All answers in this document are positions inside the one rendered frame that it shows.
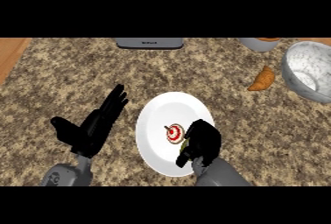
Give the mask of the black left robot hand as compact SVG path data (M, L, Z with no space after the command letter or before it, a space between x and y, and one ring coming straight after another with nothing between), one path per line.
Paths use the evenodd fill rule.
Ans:
M106 142L112 124L128 103L124 86L118 84L97 109L94 109L84 122L75 125L65 118L55 116L50 123L56 129L56 138L71 145L71 152L84 158L93 158Z

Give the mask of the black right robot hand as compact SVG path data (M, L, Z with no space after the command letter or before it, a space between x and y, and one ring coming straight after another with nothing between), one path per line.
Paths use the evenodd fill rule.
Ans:
M189 160L202 158L202 165L208 166L219 157L222 148L220 131L202 120L196 120L185 134L186 146L176 159L176 165L182 168Z

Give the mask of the yellow-green lemon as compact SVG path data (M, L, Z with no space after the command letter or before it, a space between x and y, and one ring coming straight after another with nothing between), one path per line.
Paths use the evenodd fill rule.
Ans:
M189 147L189 139L186 139L182 143L182 146L180 146L180 162L186 164L188 160L190 159L190 154L189 154L189 151L188 151L188 148Z

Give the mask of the white plate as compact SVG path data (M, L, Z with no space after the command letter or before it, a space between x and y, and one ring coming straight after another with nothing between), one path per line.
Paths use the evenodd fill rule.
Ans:
M202 102L183 92L159 94L139 113L136 122L139 154L149 168L168 177L190 175L192 162L188 162L182 168L176 165L182 143L168 141L165 127L179 124L183 130L188 130L198 119L214 125L210 110Z

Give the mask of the white marble bowl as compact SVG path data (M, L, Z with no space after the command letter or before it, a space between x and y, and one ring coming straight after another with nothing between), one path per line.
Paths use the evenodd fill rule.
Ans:
M313 102L331 103L331 46L313 41L285 50L281 73L285 85Z

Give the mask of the red and white cupcake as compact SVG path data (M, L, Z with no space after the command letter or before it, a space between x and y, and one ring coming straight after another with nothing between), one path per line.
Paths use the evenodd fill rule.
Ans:
M165 137L168 142L171 144L179 144L185 136L183 127L177 123L174 123L173 125L165 126L164 129L165 129Z

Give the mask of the orange croissant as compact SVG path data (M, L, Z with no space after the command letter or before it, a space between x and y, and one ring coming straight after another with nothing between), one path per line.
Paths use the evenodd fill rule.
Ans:
M272 71L272 68L269 66L264 66L247 90L248 91L266 90L272 86L273 82L275 82L275 72Z

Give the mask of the grey appliance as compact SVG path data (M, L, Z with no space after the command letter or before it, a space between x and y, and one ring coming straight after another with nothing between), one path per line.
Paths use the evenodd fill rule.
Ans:
M180 49L183 38L115 38L117 45L125 49Z

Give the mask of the white cup with orange top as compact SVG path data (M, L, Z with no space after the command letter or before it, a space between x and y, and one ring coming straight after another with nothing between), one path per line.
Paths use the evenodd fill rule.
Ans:
M263 41L257 38L239 38L242 45L257 52L269 52L275 49L279 41Z

